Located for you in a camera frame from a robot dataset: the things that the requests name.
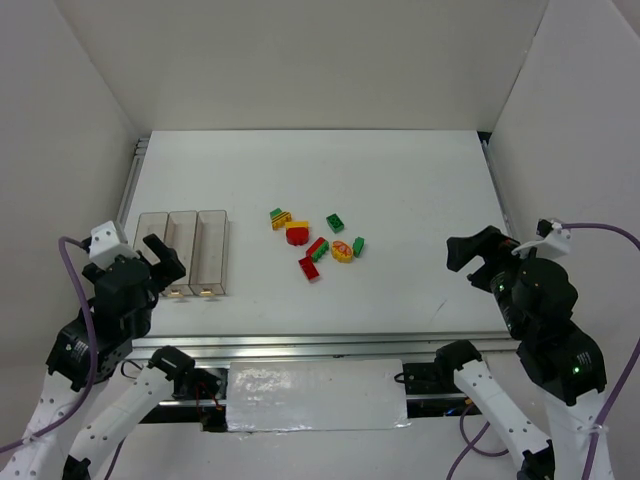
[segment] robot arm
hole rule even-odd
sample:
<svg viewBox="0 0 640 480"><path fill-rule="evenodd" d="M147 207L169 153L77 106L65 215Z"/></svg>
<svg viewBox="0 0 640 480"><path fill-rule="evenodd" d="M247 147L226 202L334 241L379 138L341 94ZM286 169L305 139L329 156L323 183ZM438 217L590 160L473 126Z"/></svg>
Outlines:
<svg viewBox="0 0 640 480"><path fill-rule="evenodd" d="M95 296L88 303L97 345L89 341L82 311L60 330L47 358L48 373L38 406L22 444L0 478L59 479L63 477L63 470L69 469L68 453L87 411L104 390L118 362L132 351L132 339L148 333L151 310L160 292L185 275L184 266L173 249L167 248L155 235L146 237L144 242L160 259L158 263L151 265L133 251L114 222L94 228L91 237L82 242L95 262L87 265L82 273L94 284ZM92 367L93 348L98 359L95 381L80 405ZM132 411L146 406L139 402L130 413L133 415ZM49 427L65 416L63 423Z"/></svg>
<svg viewBox="0 0 640 480"><path fill-rule="evenodd" d="M560 223L546 220L538 224L538 233L543 240L524 245L495 227L487 227L473 237L450 238L447 267L457 272L475 256L484 260L484 265L467 278L474 287L494 295L509 333L522 342L517 354L529 379L543 391L555 455L540 449L543 438L538 434L531 436L528 455L522 453L522 442L514 445L510 434L520 429L528 436L530 429L519 425L523 416L510 400L505 400L506 394L496 384L478 381L489 374L480 358L458 361L452 372L455 370L456 386L477 402L509 446L516 465L518 455L523 455L525 464L519 480L545 478L548 472L555 472L559 480L574 479L582 474L589 433L605 402L604 358L593 339L570 320L578 293L566 271L549 259L536 257L538 251L546 251L551 257L567 253L570 233ZM590 478L613 479L602 432L598 442ZM525 467L531 465L535 468L527 472Z"/></svg>
<svg viewBox="0 0 640 480"><path fill-rule="evenodd" d="M189 390L202 375L213 392L218 380L208 372L195 368L195 361L174 347L157 350L149 365L142 369L133 385L91 424L83 428L71 447L69 463L78 466L85 476L95 478L100 467L116 446L162 400L174 391Z"/></svg>

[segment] red block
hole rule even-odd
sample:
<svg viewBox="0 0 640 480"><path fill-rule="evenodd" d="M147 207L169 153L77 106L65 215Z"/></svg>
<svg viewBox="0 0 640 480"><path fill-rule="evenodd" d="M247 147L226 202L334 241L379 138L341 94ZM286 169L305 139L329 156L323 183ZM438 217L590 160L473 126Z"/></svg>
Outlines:
<svg viewBox="0 0 640 480"><path fill-rule="evenodd" d="M316 266L313 264L313 261L311 260L311 257L304 257L303 259L298 260L298 263L300 264L300 268L302 269L304 274L307 276L307 279L309 281L320 276L320 274L318 273L318 270L316 269Z"/></svg>
<svg viewBox="0 0 640 480"><path fill-rule="evenodd" d="M287 243L299 247L309 241L309 229L304 227L293 227L287 230Z"/></svg>

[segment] white wall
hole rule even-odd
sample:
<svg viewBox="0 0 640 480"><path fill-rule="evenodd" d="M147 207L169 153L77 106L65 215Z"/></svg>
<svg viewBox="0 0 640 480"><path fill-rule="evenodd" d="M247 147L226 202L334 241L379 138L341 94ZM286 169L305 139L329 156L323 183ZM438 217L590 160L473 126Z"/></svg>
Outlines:
<svg viewBox="0 0 640 480"><path fill-rule="evenodd" d="M640 235L640 40L608 0L551 0L490 147L517 234L537 219L600 221ZM576 231L563 262L574 319L601 345L610 387L640 336L640 255L613 234ZM640 470L632 374L610 416L616 478Z"/></svg>
<svg viewBox="0 0 640 480"><path fill-rule="evenodd" d="M135 125L491 130L547 0L56 0Z"/></svg>
<svg viewBox="0 0 640 480"><path fill-rule="evenodd" d="M51 0L0 2L0 65L0 363L35 364L77 315L57 238L115 215L136 135Z"/></svg>

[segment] wire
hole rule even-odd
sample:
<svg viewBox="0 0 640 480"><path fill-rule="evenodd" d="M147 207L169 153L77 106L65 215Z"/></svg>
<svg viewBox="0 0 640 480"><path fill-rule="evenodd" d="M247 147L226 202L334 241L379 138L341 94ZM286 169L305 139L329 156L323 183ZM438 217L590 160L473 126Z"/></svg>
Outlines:
<svg viewBox="0 0 640 480"><path fill-rule="evenodd" d="M471 440L471 442L469 442L469 445L464 447L464 450L460 452L460 455L458 455L458 458L456 458L456 460L453 462L453 465L451 465L451 468L449 469L449 473L447 473L447 480L451 480L453 478L453 474L455 473L456 469L460 465L460 462L462 462L464 457L467 456L467 454L473 449L475 444L478 443L478 440L482 438L482 435L484 435L488 429L489 429L489 422L485 423L484 427L482 427L480 432L478 432L478 435L476 435L475 438Z"/></svg>
<svg viewBox="0 0 640 480"><path fill-rule="evenodd" d="M113 469L115 468L116 462L118 461L118 456L120 455L120 450L122 450L122 444L124 443L124 441L126 439L127 439L127 437L124 437L122 439L122 441L116 447L116 451L113 454L113 458L111 459L111 464L109 465L109 470L107 470L107 474L104 476L104 480L109 480L109 478L111 478L111 474L113 473Z"/></svg>
<svg viewBox="0 0 640 480"><path fill-rule="evenodd" d="M211 391L207 388L207 386L204 384L204 382L200 382L200 386L203 388L203 390L205 392L207 392L209 394L209 396L211 397L211 400L213 400L213 403L216 404L216 410L218 411L222 411L224 410L221 406L220 406L220 402L218 402L218 399L216 398L216 396L211 393Z"/></svg>
<svg viewBox="0 0 640 480"><path fill-rule="evenodd" d="M569 230L579 229L579 228L607 230L607 231L622 235L631 243L633 243L638 250L640 250L640 240L638 240L634 235L627 232L626 230L623 230L622 228L615 227L613 225L608 225L606 223L563 223L562 228L567 228ZM627 380L629 379L629 376L631 375L633 368L636 366L638 357L640 357L640 339L638 339L638 342L636 343L636 346L633 349L633 352L631 353L631 357L629 358L627 365L622 370L622 374L620 374L620 378L618 378L618 381L613 387L613 390L611 390L611 394L609 395L607 400L604 402L604 405L602 406L600 413L598 413L598 415L596 416L594 425L601 426L604 424L604 421L609 415L609 412L611 411L613 404L618 399L618 396L620 395L622 388L624 387L625 383L627 383ZM589 477L591 476L591 470L593 469L593 463L596 458L596 449L598 448L599 433L593 432L590 435L591 435L591 440L589 442L589 450L587 451L587 460L584 465L584 471L582 472L582 480L589 480Z"/></svg>
<svg viewBox="0 0 640 480"><path fill-rule="evenodd" d="M464 411L462 412L462 415L460 415L460 435L462 435L462 438L464 439L467 445L471 445L471 442L469 441L467 432L465 432L464 430L464 419L467 416L467 413L469 413L469 411L471 411L473 407L474 407L474 404L472 403L467 408L465 408ZM480 450L479 448L477 448L475 445L471 446L471 450L482 455L483 457L491 457L491 458L503 457L504 455L509 453L508 449L502 450L501 452L485 452L484 450Z"/></svg>
<svg viewBox="0 0 640 480"><path fill-rule="evenodd" d="M87 386L82 391L82 394L78 398L78 401L75 403L73 407L69 410L69 412L59 420L47 425L42 430L38 430L33 434L34 437L41 437L46 435L47 433L55 430L64 422L69 420L82 406L85 402L91 389L93 388L93 384L96 380L96 372L98 369L98 346L96 341L96 331L93 326L93 317L91 316L91 309L89 308L89 302L87 302L87 298L82 290L82 285L80 284L80 279L78 278L78 274L73 268L73 263L71 262L71 258L69 258L69 253L67 252L67 247L65 244L70 243L77 247L83 248L82 243L78 242L69 237L60 237L58 240L58 250L60 251L60 256L62 257L62 262L64 263L65 268L67 269L67 273L69 274L69 278L71 279L71 283L73 284L73 288L76 291L76 295L78 296L78 300L80 301L80 308L82 309L82 315L84 316L84 323L87 327L87 336L89 337L89 375L87 377ZM14 448L18 448L24 444L24 439L16 440L15 442L11 442L7 445L0 447L0 453L5 453L13 450Z"/></svg>
<svg viewBox="0 0 640 480"><path fill-rule="evenodd" d="M132 377L131 375L127 375L126 373L124 373L124 366L130 363L131 365L133 365L134 367L136 367L138 370L142 370L142 367L140 365L138 365L136 362L134 362L133 360L124 360L121 364L120 364L120 374L125 377L125 378L130 378L131 380L135 380L136 377Z"/></svg>

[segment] orange block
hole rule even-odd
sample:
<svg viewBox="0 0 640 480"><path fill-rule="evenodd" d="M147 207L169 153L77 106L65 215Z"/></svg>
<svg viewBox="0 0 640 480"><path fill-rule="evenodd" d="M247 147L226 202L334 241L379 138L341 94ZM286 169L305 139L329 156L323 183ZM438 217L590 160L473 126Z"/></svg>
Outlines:
<svg viewBox="0 0 640 480"><path fill-rule="evenodd" d="M346 243L336 240L331 245L331 255L340 263L349 263L353 259L353 250Z"/></svg>

